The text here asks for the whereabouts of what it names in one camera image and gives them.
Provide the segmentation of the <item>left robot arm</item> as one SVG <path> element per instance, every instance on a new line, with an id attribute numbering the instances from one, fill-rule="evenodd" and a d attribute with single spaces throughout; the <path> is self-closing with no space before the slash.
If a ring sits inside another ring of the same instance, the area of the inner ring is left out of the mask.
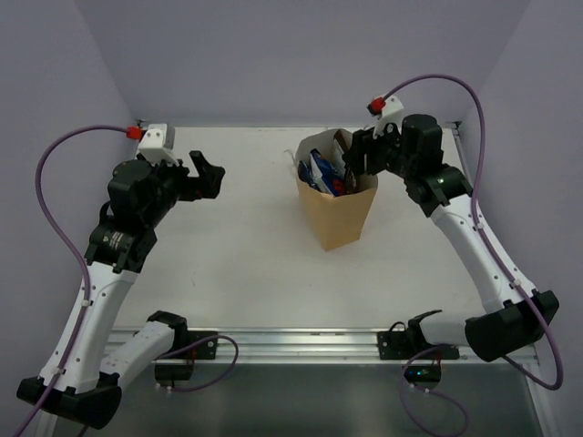
<path id="1" fill-rule="evenodd" d="M 17 397 L 45 412 L 100 430 L 114 417 L 123 391 L 153 360 L 186 354 L 185 318 L 158 310 L 110 355 L 104 349 L 119 309 L 157 242 L 155 228 L 179 201 L 215 199 L 226 174 L 199 151 L 197 170 L 143 157 L 115 167 L 109 196 L 81 259 L 82 282 L 65 330 L 36 377 L 20 382 Z"/>

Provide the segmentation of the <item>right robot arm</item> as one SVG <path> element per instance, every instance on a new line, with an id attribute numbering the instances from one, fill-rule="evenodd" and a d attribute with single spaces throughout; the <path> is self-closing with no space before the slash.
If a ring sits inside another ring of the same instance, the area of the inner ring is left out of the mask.
<path id="1" fill-rule="evenodd" d="M 478 205 L 464 173 L 444 162 L 443 130 L 434 117 L 411 115 L 353 133 L 344 154 L 356 176 L 384 170 L 401 178 L 408 197 L 443 232 L 474 282 L 484 314 L 431 310 L 407 323 L 405 345 L 426 357 L 438 344 L 468 346 L 490 362 L 541 340 L 558 310 L 555 294 L 541 292 L 509 258 Z"/>

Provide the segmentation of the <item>brown paper bag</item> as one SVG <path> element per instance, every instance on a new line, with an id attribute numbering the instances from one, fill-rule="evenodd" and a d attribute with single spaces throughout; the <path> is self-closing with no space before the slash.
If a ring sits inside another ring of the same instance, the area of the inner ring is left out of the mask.
<path id="1" fill-rule="evenodd" d="M 291 153 L 293 165 L 308 161 L 309 152 L 314 148 L 329 159 L 332 157 L 334 140 L 339 138 L 350 146 L 352 136 L 344 128 L 333 128 L 305 137 Z M 378 177 L 361 176 L 356 193 L 334 197 L 311 188 L 300 179 L 297 169 L 291 173 L 295 177 L 303 211 L 323 250 L 338 249 L 361 237 L 378 188 Z"/>

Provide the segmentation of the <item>blue chip snack bag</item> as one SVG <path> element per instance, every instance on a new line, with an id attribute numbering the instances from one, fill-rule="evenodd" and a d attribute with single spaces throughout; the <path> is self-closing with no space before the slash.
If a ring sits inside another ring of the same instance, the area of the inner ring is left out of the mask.
<path id="1" fill-rule="evenodd" d="M 310 151 L 310 168 L 312 179 L 321 192 L 334 197 L 346 194 L 346 187 L 340 174 L 316 148 Z"/>

